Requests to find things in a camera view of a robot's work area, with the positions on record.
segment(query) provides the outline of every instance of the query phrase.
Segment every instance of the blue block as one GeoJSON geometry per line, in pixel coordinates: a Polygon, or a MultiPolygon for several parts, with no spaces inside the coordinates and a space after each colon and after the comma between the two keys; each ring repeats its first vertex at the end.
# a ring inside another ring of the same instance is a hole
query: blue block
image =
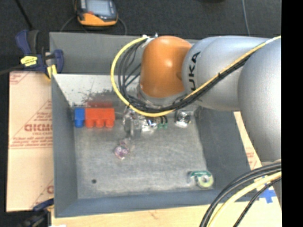
{"type": "Polygon", "coordinates": [[[75,108],[74,110],[74,122],[76,128],[82,128],[84,126],[85,110],[84,108],[75,108]]]}

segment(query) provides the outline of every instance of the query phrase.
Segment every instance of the blue clamp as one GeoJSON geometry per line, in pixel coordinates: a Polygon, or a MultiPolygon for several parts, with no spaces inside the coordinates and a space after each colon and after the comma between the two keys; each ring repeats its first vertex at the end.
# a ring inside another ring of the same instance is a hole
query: blue clamp
{"type": "Polygon", "coordinates": [[[24,70],[41,71],[50,77],[48,65],[46,60],[54,59],[56,71],[61,72],[63,69],[64,59],[62,50],[54,50],[52,54],[45,56],[44,53],[37,54],[36,52],[36,38],[38,30],[22,30],[16,37],[17,46],[24,54],[24,58],[21,59],[21,64],[24,70]]]}

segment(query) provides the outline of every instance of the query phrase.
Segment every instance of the orange and black device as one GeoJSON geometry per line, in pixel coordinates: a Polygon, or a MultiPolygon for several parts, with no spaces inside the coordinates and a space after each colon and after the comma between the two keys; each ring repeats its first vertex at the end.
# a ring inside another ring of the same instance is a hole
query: orange and black device
{"type": "Polygon", "coordinates": [[[112,0],[76,0],[75,9],[78,21],[84,26],[111,26],[118,21],[112,0]]]}

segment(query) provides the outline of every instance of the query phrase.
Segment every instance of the wire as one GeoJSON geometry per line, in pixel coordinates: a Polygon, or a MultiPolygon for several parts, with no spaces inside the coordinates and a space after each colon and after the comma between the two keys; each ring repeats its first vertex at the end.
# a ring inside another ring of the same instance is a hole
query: wire
{"type": "MultiPolygon", "coordinates": [[[[229,74],[231,74],[232,72],[234,72],[236,69],[238,69],[239,67],[243,66],[245,64],[245,62],[248,60],[248,58],[258,49],[262,48],[263,46],[265,46],[266,44],[281,38],[281,36],[269,39],[263,43],[261,43],[260,45],[254,47],[253,49],[251,49],[250,51],[246,52],[245,54],[243,54],[241,57],[239,57],[238,59],[236,59],[233,63],[231,63],[230,65],[228,65],[226,68],[224,68],[222,71],[220,71],[217,75],[213,76],[211,79],[209,79],[207,82],[205,82],[203,85],[201,85],[199,88],[197,88],[195,91],[193,91],[192,93],[190,93],[189,95],[187,95],[186,97],[182,98],[179,102],[175,102],[172,105],[166,106],[166,107],[162,107],[162,108],[154,108],[154,107],[147,107],[146,103],[135,99],[134,97],[130,97],[132,100],[127,100],[122,94],[127,95],[126,90],[124,91],[123,88],[121,88],[121,83],[120,83],[120,71],[122,70],[121,67],[119,67],[118,71],[118,80],[119,80],[119,88],[120,90],[118,90],[116,84],[115,84],[115,80],[114,80],[114,69],[116,67],[116,63],[119,59],[119,57],[127,50],[129,49],[131,52],[135,52],[136,49],[138,47],[135,47],[134,45],[137,43],[140,43],[144,40],[147,40],[149,37],[145,36],[139,39],[136,39],[134,41],[131,41],[129,44],[125,45],[116,55],[113,63],[112,63],[112,67],[111,67],[111,79],[112,79],[112,84],[113,84],[113,88],[115,90],[115,92],[117,93],[117,95],[119,96],[119,98],[129,107],[131,107],[131,109],[133,109],[135,112],[137,112],[138,114],[147,116],[147,117],[159,117],[159,116],[164,116],[167,115],[177,109],[183,108],[191,103],[193,103],[195,100],[197,100],[200,96],[202,96],[203,94],[205,94],[210,88],[212,88],[216,83],[218,83],[219,81],[221,81],[223,78],[225,78],[226,76],[228,76],[229,74]],[[134,107],[134,104],[139,104],[139,108],[134,107]]],[[[125,62],[129,60],[130,58],[130,52],[126,52],[125,56],[122,59],[122,67],[124,67],[125,62]]]]}
{"type": "Polygon", "coordinates": [[[60,32],[62,32],[64,30],[64,28],[74,19],[76,18],[75,15],[73,15],[71,18],[69,18],[64,25],[62,25],[61,29],[60,29],[60,32]]]}
{"type": "Polygon", "coordinates": [[[246,208],[244,209],[244,211],[241,213],[241,215],[239,216],[239,218],[237,219],[236,223],[233,225],[233,227],[237,227],[241,221],[243,220],[243,218],[245,217],[245,215],[247,214],[248,210],[251,208],[252,204],[256,201],[256,199],[268,188],[270,188],[272,185],[274,185],[275,183],[279,182],[282,178],[279,177],[278,179],[272,181],[271,183],[265,185],[259,192],[257,192],[255,194],[255,196],[250,200],[250,202],[248,203],[248,205],[246,206],[246,208]]]}
{"type": "Polygon", "coordinates": [[[245,20],[245,27],[246,27],[248,36],[250,36],[250,29],[248,27],[247,16],[246,16],[245,2],[244,2],[244,0],[241,0],[241,1],[242,1],[243,15],[244,15],[244,20],[245,20]]]}
{"type": "Polygon", "coordinates": [[[27,25],[28,25],[28,27],[29,27],[29,30],[33,30],[33,29],[34,29],[34,26],[33,26],[32,23],[30,22],[30,20],[29,20],[29,18],[28,18],[28,16],[27,16],[26,12],[24,11],[24,9],[23,9],[23,7],[22,7],[20,1],[19,1],[19,0],[15,0],[15,2],[17,3],[18,8],[19,8],[19,10],[21,11],[21,13],[22,13],[22,15],[23,15],[23,18],[24,18],[25,21],[26,21],[26,23],[27,23],[27,25]]]}
{"type": "Polygon", "coordinates": [[[215,213],[214,217],[210,220],[208,227],[213,227],[216,220],[219,218],[219,216],[223,213],[223,211],[229,207],[232,203],[234,203],[236,200],[238,200],[240,197],[243,197],[245,194],[247,194],[248,192],[264,185],[265,183],[271,182],[279,177],[281,177],[282,173],[281,172],[277,172],[275,174],[266,176],[260,180],[258,180],[257,182],[243,188],[242,190],[238,191],[237,193],[235,193],[233,196],[231,196],[219,209],[218,211],[215,213]]]}
{"type": "Polygon", "coordinates": [[[220,194],[215,198],[215,200],[211,203],[209,208],[207,209],[206,213],[204,214],[204,217],[201,221],[200,227],[206,227],[208,224],[208,221],[210,220],[211,215],[214,212],[214,209],[216,206],[223,200],[225,196],[227,196],[230,192],[233,190],[239,189],[242,185],[251,182],[255,179],[258,179],[259,177],[263,177],[265,175],[273,174],[278,171],[281,171],[282,164],[281,163],[273,163],[267,166],[262,166],[260,168],[254,169],[248,173],[245,173],[232,182],[230,182],[221,192],[220,194]]]}
{"type": "Polygon", "coordinates": [[[8,69],[1,70],[1,71],[0,71],[0,76],[3,75],[3,74],[6,74],[6,73],[8,73],[8,72],[12,72],[12,71],[14,71],[14,70],[21,70],[21,69],[23,69],[23,66],[22,66],[22,65],[10,67],[10,68],[8,68],[8,69]]]}
{"type": "Polygon", "coordinates": [[[119,17],[118,17],[118,20],[121,22],[121,24],[122,24],[123,27],[124,27],[124,35],[127,35],[126,23],[125,23],[121,18],[119,18],[119,17]]]}

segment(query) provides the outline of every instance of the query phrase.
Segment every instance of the orange block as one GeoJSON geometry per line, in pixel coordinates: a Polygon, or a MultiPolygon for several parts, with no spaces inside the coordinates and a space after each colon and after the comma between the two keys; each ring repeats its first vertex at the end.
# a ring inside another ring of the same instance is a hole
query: orange block
{"type": "Polygon", "coordinates": [[[86,108],[85,109],[85,126],[87,128],[113,128],[115,125],[114,108],[86,108]]]}

